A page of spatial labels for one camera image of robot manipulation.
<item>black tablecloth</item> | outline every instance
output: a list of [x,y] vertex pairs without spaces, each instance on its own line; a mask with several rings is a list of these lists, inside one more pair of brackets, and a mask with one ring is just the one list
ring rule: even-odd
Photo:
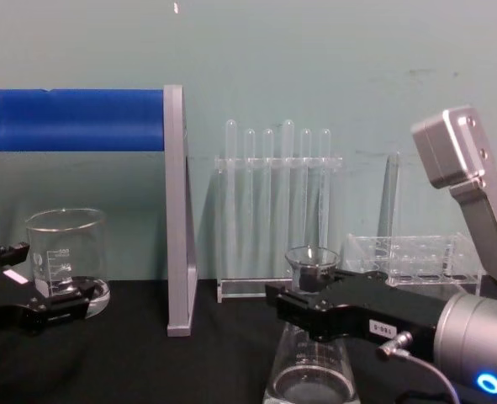
[[[283,330],[263,300],[219,304],[216,283],[200,281],[193,335],[168,338],[166,282],[118,281],[111,290],[107,309],[85,322],[33,338],[0,333],[0,403],[262,402]],[[378,362],[370,343],[349,340],[347,348],[362,404],[392,403],[408,389],[443,391],[422,369]]]

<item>blue cylinder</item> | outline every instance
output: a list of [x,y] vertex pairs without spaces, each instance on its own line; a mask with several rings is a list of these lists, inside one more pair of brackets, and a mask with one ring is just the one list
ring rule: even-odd
[[0,152],[163,152],[162,90],[0,89]]

